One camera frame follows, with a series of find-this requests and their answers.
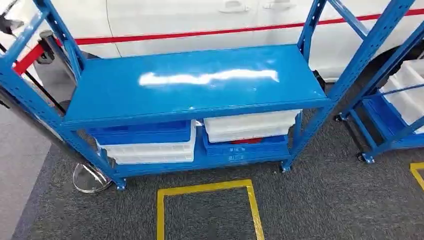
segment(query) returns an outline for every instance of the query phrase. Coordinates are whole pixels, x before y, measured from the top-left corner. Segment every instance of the red bar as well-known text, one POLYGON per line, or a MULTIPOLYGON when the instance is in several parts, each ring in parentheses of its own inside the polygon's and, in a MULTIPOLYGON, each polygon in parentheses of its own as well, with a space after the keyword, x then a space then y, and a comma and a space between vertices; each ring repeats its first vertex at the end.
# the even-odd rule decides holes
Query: red bar
MULTIPOLYGON (((405 16, 416 16, 424 15, 424 8, 410 9, 405 16)), ((372 14, 356 17, 359 21, 377 20, 381 14, 372 14)), ((343 18, 322 20, 318 22, 318 25, 327 24, 339 24, 345 23, 343 18)), ((153 39, 173 39, 193 36, 205 36, 215 34, 232 34, 232 33, 243 33, 251 31, 263 31, 263 30, 274 30, 274 29, 288 29, 303 27, 304 22, 288 23, 279 25, 268 25, 268 26, 257 26, 257 27, 245 27, 237 29, 223 29, 223 30, 212 30, 212 31, 191 31, 191 32, 180 32, 180 33, 166 33, 166 34, 151 34, 151 35, 138 35, 138 36, 111 36, 111 37, 85 37, 75 39, 78 45, 89 45, 89 44, 111 44, 111 43, 122 43, 132 41, 143 41, 153 39)), ((22 74, 26 69, 43 53, 43 49, 38 44, 32 49, 20 62, 16 64, 14 70, 18 74, 22 74)))

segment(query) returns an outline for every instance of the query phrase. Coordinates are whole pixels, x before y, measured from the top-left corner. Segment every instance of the yellow floor marking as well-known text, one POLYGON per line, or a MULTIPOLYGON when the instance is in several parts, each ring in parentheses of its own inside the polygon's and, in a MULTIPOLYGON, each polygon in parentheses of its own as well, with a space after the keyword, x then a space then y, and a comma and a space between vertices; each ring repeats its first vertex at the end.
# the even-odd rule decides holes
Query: yellow floor marking
POLYGON ((247 188, 247 195, 249 198, 250 209, 253 218, 254 230, 256 232, 257 240, 264 240, 264 232, 262 230, 261 218, 259 216, 258 204, 253 190, 253 184, 250 179, 224 181, 217 183, 208 183, 194 186, 182 186, 159 189, 157 191, 157 225, 156 236, 157 240, 165 240, 165 196, 175 196, 181 194, 192 194, 201 192, 212 192, 225 189, 234 188, 247 188))
POLYGON ((410 164, 410 171, 411 171, 412 175, 418 181, 422 190, 424 190, 424 180, 423 180, 423 177, 418 172, 418 170, 420 170, 420 169, 424 169, 424 162, 418 162, 418 163, 411 163, 410 164))

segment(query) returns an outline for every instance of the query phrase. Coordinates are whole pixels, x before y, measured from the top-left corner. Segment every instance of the carpet floor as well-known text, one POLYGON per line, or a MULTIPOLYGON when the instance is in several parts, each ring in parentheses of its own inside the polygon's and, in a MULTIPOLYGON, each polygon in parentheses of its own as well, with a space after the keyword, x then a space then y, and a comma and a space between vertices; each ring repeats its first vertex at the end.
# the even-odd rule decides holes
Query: carpet floor
MULTIPOLYGON (((308 118, 313 111, 305 112, 308 118)), ((386 152, 369 165, 357 160, 359 151, 329 117, 287 173, 278 162, 176 172, 129 178, 123 192, 89 195, 74 188, 75 163, 52 145, 13 239, 154 240, 158 189, 240 179, 253 182, 266 240, 424 239, 424 191, 409 170, 424 150, 386 152)), ((256 239, 246 190, 166 197, 165 236, 256 239)))

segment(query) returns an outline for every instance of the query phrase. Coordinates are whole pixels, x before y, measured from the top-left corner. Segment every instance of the shelf level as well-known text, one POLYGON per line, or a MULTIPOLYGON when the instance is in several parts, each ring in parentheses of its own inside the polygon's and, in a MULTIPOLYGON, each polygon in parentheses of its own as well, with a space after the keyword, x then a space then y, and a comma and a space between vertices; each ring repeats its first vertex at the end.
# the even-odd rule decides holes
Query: shelf level
MULTIPOLYGON (((382 96, 364 99, 362 104, 365 112, 385 140, 407 126, 396 108, 382 96)), ((424 134, 413 133, 396 141, 393 147, 398 149, 424 147, 424 134)))
POLYGON ((171 173, 177 171, 223 168, 229 166, 281 161, 287 159, 290 156, 288 148, 277 152, 239 152, 233 155, 209 156, 207 155, 203 144, 202 134, 203 131, 201 130, 201 127, 197 127, 193 162, 117 164, 115 168, 116 175, 118 177, 131 177, 149 174, 171 173))
POLYGON ((329 102, 296 45, 90 59, 62 125, 165 122, 171 115, 194 119, 329 102))

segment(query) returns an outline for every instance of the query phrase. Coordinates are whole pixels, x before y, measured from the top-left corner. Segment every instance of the white car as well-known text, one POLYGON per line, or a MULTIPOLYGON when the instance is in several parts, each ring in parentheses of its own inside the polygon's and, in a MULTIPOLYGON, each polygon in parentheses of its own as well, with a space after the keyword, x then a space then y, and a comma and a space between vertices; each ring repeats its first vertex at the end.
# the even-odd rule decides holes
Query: white car
MULTIPOLYGON (((0 8, 10 1, 0 0, 0 8)), ((312 3, 312 0, 51 1, 74 38, 96 43, 80 48, 100 58, 296 43, 312 3), (233 33, 212 34, 220 30, 233 33), (172 33, 195 36, 166 38, 172 33), (101 43, 105 37, 151 35, 163 39, 101 43)), ((390 0, 342 2, 370 29, 390 0)), ((32 0, 18 0, 6 17, 28 23, 35 12, 32 0)), ((327 82, 337 80, 362 42, 340 18, 326 4, 322 22, 312 38, 310 67, 318 70, 327 82)), ((376 56, 402 44, 423 20, 424 0, 416 0, 376 56)), ((16 29, 15 35, 22 29, 16 29)), ((46 29, 49 26, 44 23, 38 33, 46 29)), ((0 32, 0 43, 7 48, 13 41, 13 36, 0 32)), ((33 37, 19 58, 36 44, 37 38, 33 37)), ((32 66, 29 71, 35 73, 32 66)))

